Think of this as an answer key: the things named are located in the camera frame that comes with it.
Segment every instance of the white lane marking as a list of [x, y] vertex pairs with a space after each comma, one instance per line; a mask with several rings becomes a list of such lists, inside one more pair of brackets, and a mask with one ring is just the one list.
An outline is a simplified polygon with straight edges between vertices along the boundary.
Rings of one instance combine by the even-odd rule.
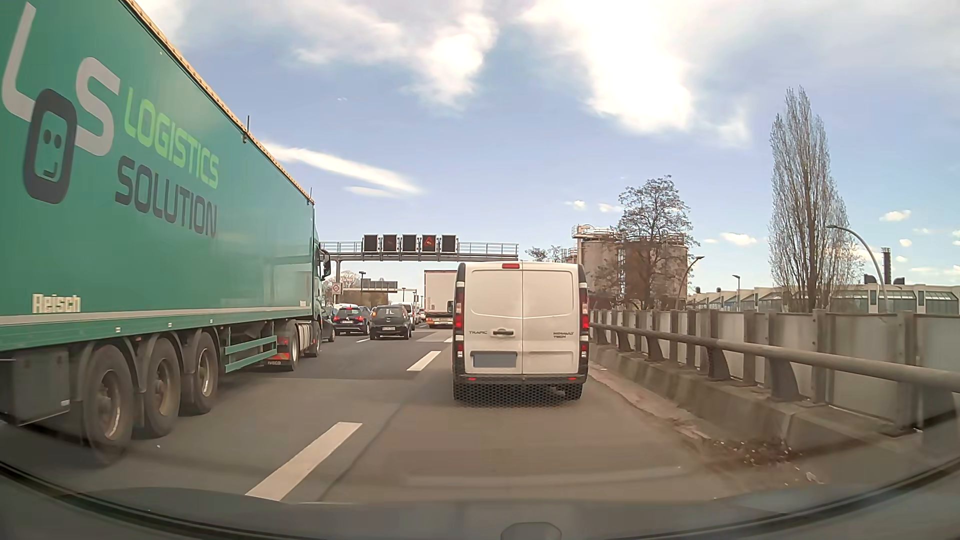
[[248, 491], [247, 495], [280, 501], [361, 426], [363, 424], [359, 422], [337, 422], [299, 454], [293, 456], [290, 461], [258, 483], [254, 489]]
[[426, 367], [426, 364], [430, 363], [430, 360], [437, 357], [440, 351], [430, 351], [426, 355], [423, 355], [423, 358], [417, 360], [417, 363], [407, 368], [407, 371], [420, 371]]

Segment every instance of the renault trafic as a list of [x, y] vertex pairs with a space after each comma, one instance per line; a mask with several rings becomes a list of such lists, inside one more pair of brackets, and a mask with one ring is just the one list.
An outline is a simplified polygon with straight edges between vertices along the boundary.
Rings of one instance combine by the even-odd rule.
[[544, 384], [580, 399], [588, 326], [583, 266], [461, 262], [453, 306], [454, 399], [479, 384]]

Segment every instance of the side mirror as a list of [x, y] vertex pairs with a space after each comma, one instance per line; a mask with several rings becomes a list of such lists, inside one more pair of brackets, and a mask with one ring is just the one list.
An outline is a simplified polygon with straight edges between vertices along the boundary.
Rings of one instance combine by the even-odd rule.
[[317, 266], [321, 268], [320, 279], [325, 280], [331, 273], [330, 253], [320, 247], [317, 248]]

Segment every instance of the building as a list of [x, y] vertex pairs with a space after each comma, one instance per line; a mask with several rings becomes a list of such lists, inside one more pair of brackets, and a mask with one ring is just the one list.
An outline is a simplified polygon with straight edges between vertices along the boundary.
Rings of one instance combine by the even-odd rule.
[[[887, 312], [913, 311], [938, 315], [960, 315], [960, 285], [927, 283], [886, 285]], [[786, 311], [781, 287], [702, 292], [686, 297], [689, 307], [737, 311]], [[883, 290], [879, 283], [858, 283], [834, 292], [828, 309], [839, 313], [879, 313]]]
[[[567, 260], [584, 265], [588, 291], [599, 307], [626, 300], [638, 307], [671, 308], [686, 292], [688, 261], [682, 235], [656, 244], [623, 241], [613, 229], [591, 225], [574, 227], [572, 235], [577, 246], [567, 250]], [[657, 253], [653, 264], [652, 253]]]

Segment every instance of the blue sky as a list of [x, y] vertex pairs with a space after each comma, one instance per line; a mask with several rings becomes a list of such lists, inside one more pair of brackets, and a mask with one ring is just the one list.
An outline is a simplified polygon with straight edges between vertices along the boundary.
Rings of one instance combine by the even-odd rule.
[[[325, 240], [572, 246], [573, 226], [616, 222], [626, 185], [671, 174], [706, 256], [693, 284], [766, 285], [767, 136], [804, 86], [851, 226], [893, 248], [895, 276], [960, 283], [954, 3], [140, 4], [312, 188]], [[443, 267], [344, 265], [411, 288]]]

